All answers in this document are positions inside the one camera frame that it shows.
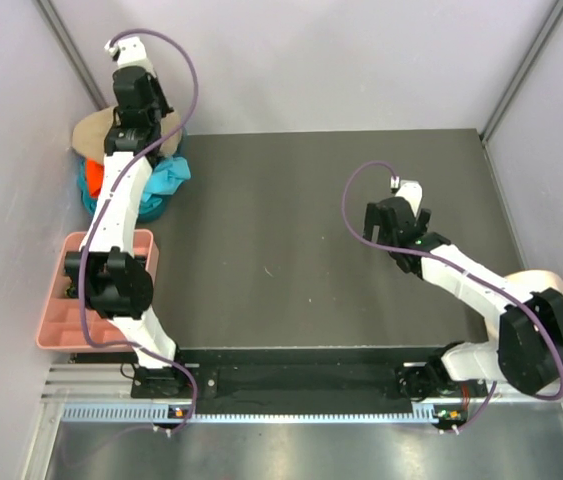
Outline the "beige t shirt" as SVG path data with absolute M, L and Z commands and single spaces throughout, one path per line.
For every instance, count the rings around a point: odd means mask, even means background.
M 72 148 L 75 152 L 86 158 L 104 164 L 104 140 L 113 123 L 113 107 L 94 112 L 82 119 L 74 127 L 72 133 Z M 161 136 L 165 136 L 174 127 L 178 126 L 181 116 L 175 110 L 161 121 Z M 166 140 L 159 148 L 162 156 L 169 157 L 175 154 L 183 137 L 183 129 Z

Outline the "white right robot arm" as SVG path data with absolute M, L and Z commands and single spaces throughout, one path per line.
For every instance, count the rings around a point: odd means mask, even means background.
M 428 229 L 402 197 L 366 207 L 363 239 L 388 249 L 405 273 L 435 285 L 477 312 L 489 332 L 482 343 L 457 341 L 429 360 L 427 380 L 448 396 L 464 381 L 505 381 L 534 396 L 563 376 L 563 293 L 538 282 L 514 284 Z

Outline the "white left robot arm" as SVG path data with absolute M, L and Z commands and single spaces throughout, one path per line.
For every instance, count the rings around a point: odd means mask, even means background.
M 134 232 L 144 188 L 158 160 L 162 119 L 172 109 L 156 76 L 141 66 L 113 74 L 117 105 L 103 137 L 104 177 L 90 227 L 78 250 L 66 254 L 65 273 L 76 285 L 85 341 L 94 348 L 129 346 L 166 396 L 187 387 L 173 363 L 176 343 L 152 307 L 150 273 L 134 256 Z

